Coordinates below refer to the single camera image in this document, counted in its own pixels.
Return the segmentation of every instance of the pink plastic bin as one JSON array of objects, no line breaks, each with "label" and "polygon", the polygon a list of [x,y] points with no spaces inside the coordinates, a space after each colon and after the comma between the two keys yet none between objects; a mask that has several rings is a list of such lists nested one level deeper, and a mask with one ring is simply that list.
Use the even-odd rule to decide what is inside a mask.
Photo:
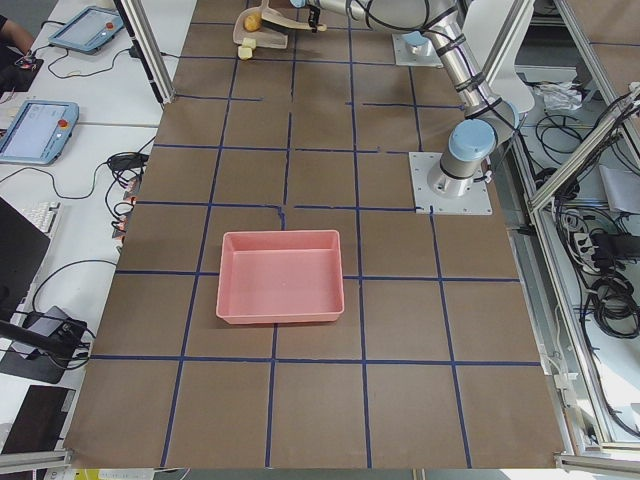
[{"label": "pink plastic bin", "polygon": [[332,322],[342,312],[338,232],[225,234],[218,317],[231,324]]}]

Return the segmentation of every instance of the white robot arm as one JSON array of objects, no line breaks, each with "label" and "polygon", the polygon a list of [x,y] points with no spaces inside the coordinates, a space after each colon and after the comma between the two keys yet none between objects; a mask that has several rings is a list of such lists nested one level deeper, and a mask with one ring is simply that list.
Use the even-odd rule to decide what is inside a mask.
[{"label": "white robot arm", "polygon": [[457,23],[455,0],[291,0],[298,8],[328,10],[364,22],[373,30],[420,32],[428,38],[465,105],[466,120],[451,133],[437,171],[429,175],[436,193],[462,196],[482,160],[511,138],[518,126],[516,109],[496,95]]}]

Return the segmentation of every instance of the white table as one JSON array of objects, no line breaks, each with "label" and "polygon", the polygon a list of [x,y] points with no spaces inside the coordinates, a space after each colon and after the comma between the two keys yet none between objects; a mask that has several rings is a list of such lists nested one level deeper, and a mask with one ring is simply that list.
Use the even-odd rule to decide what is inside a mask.
[{"label": "white table", "polygon": [[[61,157],[50,167],[43,167],[56,177],[58,189],[64,195],[80,196],[91,186],[95,167],[110,155],[136,151],[155,135],[155,129],[145,127],[79,125]],[[0,165],[0,178],[22,166]],[[86,200],[60,200],[60,224],[39,273],[44,279],[57,268],[76,260],[104,259],[117,262],[116,241],[111,238],[111,215],[104,204],[104,195],[113,181],[109,169],[99,170],[95,192]],[[122,198],[123,190],[114,187],[109,197],[113,205]],[[55,199],[51,180],[38,172],[25,171],[0,184],[0,196],[16,208],[29,207],[40,201]],[[114,267],[89,263],[61,272],[43,288],[38,307],[52,305],[62,308],[72,318],[83,320],[94,332],[98,329],[107,299]],[[0,340],[0,348],[9,344]],[[58,384],[78,389],[83,370],[66,372]],[[12,423],[32,380],[0,374],[0,424]]]},{"label": "white table", "polygon": [[[51,13],[50,19],[65,22],[78,14],[87,5],[86,0],[61,0]],[[179,55],[187,34],[196,0],[144,0],[149,23],[154,31],[161,51]],[[44,26],[34,49],[48,44],[56,25]],[[61,76],[71,72],[83,74],[108,68],[117,52],[132,46],[126,29],[117,33],[94,55],[70,52],[52,69]],[[131,58],[127,52],[118,56],[113,70],[82,78],[59,79],[49,72],[47,65],[64,55],[58,47],[42,49],[37,56],[45,61],[34,80],[29,94],[39,100],[76,102],[80,106],[80,123],[97,125],[155,126],[160,123],[162,108],[149,86],[142,63]],[[178,59],[164,57],[167,70],[173,78]]]}]

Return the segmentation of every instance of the mounting plate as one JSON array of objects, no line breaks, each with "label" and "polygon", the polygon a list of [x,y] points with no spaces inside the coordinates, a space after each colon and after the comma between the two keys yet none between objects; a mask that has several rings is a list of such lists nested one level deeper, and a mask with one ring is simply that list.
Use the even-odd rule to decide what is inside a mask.
[{"label": "mounting plate", "polygon": [[418,51],[424,53],[421,55],[411,53],[402,35],[391,35],[391,37],[393,38],[393,51],[396,55],[396,65],[442,68],[442,62],[440,62],[440,58],[438,58],[431,43],[426,44],[424,47],[419,47]]},{"label": "mounting plate", "polygon": [[[491,215],[493,210],[485,182],[473,183],[466,195],[456,199],[444,198],[429,187],[427,176],[441,156],[437,152],[409,153],[416,212],[430,213],[433,208],[437,215]],[[478,177],[483,175],[480,168],[476,173]]]}]

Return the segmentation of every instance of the keyboard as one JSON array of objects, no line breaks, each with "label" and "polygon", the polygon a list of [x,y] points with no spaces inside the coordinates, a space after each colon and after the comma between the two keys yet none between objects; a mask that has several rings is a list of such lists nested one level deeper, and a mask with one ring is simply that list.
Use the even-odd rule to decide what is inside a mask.
[{"label": "keyboard", "polygon": [[58,224],[56,220],[60,215],[60,202],[41,202],[21,209],[20,213],[33,223],[38,230],[51,238]]}]

